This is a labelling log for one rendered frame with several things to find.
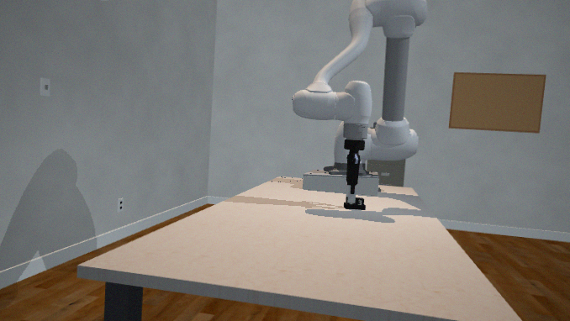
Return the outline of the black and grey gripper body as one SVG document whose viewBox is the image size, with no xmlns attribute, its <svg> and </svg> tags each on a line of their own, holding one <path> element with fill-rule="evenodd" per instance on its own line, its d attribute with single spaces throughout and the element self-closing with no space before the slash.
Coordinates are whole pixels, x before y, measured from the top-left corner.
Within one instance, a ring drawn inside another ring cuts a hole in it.
<svg viewBox="0 0 570 321">
<path fill-rule="evenodd" d="M 357 154 L 357 157 L 359 156 L 359 150 L 364 150 L 365 149 L 365 140 L 352 140 L 352 139 L 346 139 L 345 140 L 345 144 L 344 144 L 344 148 L 346 150 L 350 150 L 349 155 L 351 155 L 351 164 L 353 161 L 353 158 L 355 158 L 355 154 Z"/>
</svg>

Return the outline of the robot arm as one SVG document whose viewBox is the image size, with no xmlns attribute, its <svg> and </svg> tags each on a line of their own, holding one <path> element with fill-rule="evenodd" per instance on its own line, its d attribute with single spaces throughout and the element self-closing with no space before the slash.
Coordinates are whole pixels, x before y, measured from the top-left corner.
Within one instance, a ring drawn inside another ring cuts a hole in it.
<svg viewBox="0 0 570 321">
<path fill-rule="evenodd" d="M 400 161 L 416 154 L 419 138 L 404 118 L 404 102 L 409 37 L 426 17 L 426 0 L 353 0 L 349 13 L 353 37 L 350 45 L 319 71 L 313 83 L 293 95 L 293 111 L 298 116 L 342 121 L 335 135 L 335 164 L 325 166 L 324 171 L 346 175 L 350 151 L 344 149 L 346 139 L 365 140 L 365 149 L 358 151 L 361 159 L 358 176 L 369 174 L 367 160 Z M 328 82 L 362 54 L 374 27 L 383 27 L 387 39 L 383 114 L 375 129 L 369 129 L 370 86 L 366 82 L 352 81 L 345 92 L 333 92 Z"/>
</svg>

